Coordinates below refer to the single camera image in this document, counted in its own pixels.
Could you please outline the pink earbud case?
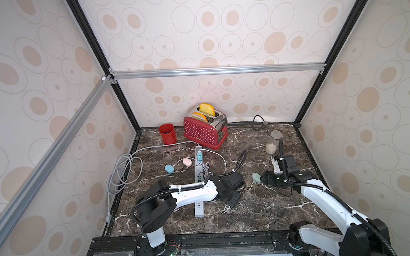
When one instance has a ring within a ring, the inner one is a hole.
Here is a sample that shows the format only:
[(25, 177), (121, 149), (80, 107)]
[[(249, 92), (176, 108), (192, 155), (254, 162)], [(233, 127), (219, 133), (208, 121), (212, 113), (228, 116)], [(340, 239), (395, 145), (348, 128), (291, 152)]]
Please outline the pink earbud case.
[(191, 158), (188, 158), (188, 157), (183, 158), (182, 162), (186, 167), (190, 167), (192, 165), (192, 160), (191, 160)]

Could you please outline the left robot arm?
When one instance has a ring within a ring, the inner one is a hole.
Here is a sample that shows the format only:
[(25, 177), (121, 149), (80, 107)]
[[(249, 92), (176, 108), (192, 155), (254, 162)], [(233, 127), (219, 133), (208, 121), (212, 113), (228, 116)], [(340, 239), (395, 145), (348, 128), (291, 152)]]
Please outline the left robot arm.
[(202, 181), (187, 185), (169, 185), (162, 179), (137, 198), (130, 217), (141, 228), (142, 236), (148, 240), (154, 255), (163, 254), (169, 247), (174, 248), (169, 256), (177, 256), (181, 252), (177, 242), (167, 242), (164, 232), (164, 224), (175, 210), (205, 201), (221, 201), (231, 208), (237, 206), (246, 188), (239, 170), (247, 156), (248, 151), (244, 150), (230, 173), (215, 176), (203, 170)]

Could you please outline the green earbud case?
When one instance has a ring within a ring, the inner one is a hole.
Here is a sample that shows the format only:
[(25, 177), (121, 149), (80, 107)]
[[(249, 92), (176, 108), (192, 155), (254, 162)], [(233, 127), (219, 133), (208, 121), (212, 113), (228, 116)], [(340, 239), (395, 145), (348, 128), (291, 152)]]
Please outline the green earbud case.
[(255, 181), (255, 183), (262, 183), (262, 176), (259, 173), (254, 173), (252, 175), (252, 179)]

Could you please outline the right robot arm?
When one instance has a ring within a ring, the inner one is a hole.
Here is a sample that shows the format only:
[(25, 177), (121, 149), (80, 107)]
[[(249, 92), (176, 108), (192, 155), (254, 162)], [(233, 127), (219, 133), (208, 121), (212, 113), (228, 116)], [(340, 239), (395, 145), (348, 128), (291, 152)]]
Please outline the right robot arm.
[(337, 226), (339, 233), (301, 221), (289, 227), (288, 241), (294, 250), (315, 246), (333, 256), (396, 256), (388, 227), (379, 219), (370, 219), (344, 202), (311, 171), (301, 170), (293, 156), (284, 154), (282, 138), (266, 145), (273, 171), (266, 171), (260, 182), (280, 189), (289, 188), (311, 200)]

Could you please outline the blue earbud case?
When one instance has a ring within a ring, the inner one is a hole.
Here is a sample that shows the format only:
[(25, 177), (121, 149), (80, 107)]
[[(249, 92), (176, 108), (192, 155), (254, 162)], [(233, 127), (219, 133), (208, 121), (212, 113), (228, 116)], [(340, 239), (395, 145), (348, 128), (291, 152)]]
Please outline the blue earbud case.
[(173, 174), (175, 172), (175, 169), (172, 165), (167, 164), (167, 165), (165, 165), (165, 171), (168, 174)]

